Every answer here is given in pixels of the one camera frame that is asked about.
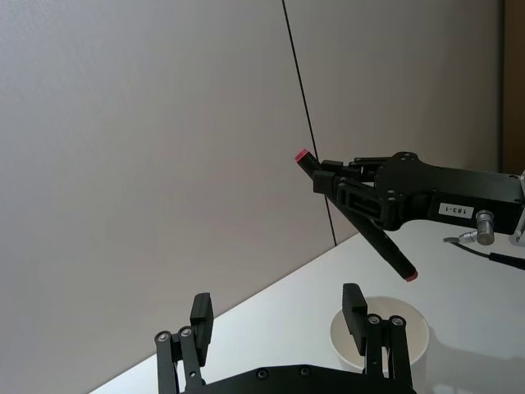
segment label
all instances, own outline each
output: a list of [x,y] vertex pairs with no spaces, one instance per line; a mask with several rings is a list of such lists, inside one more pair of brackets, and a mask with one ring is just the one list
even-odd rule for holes
[[456,204],[440,204],[441,215],[455,216],[457,218],[472,219],[474,214],[474,207],[465,207],[464,205]]

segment gray wall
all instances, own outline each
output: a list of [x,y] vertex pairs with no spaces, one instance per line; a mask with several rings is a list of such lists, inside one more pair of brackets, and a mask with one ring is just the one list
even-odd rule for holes
[[[289,1],[320,154],[494,167],[496,1],[364,3]],[[333,246],[281,2],[5,1],[0,70],[2,392],[86,392]]]

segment bolt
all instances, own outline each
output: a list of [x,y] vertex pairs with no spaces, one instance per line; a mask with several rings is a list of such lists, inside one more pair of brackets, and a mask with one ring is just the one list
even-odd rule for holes
[[379,324],[379,318],[377,316],[370,316],[368,321],[372,324]]
[[301,369],[299,370],[299,372],[301,373],[301,375],[303,376],[308,376],[310,374],[310,368],[309,367],[301,367]]
[[402,326],[403,325],[403,320],[401,320],[400,318],[393,318],[392,319],[392,324],[394,324],[395,326]]
[[257,376],[257,379],[264,380],[268,377],[268,370],[265,368],[258,369],[256,376]]

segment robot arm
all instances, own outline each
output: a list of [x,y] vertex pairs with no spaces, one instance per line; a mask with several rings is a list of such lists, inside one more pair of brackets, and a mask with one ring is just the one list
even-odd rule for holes
[[[445,239],[454,244],[494,242],[494,233],[510,235],[525,246],[525,180],[523,176],[434,167],[415,153],[389,158],[356,158],[348,165],[319,163],[306,149],[296,157],[324,194],[350,220],[392,268],[408,282],[416,268],[384,232],[399,230],[414,219],[475,229]],[[525,269],[522,259],[501,254],[487,258]]]

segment screw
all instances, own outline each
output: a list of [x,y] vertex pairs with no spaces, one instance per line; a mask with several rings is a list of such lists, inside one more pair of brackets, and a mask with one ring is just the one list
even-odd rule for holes
[[308,376],[310,374],[310,368],[309,367],[301,367],[301,369],[299,370],[299,372],[301,373],[301,375],[303,376]]
[[377,316],[370,316],[368,321],[372,324],[379,324],[379,318]]
[[268,377],[268,370],[265,368],[258,369],[256,376],[257,379],[264,380]]

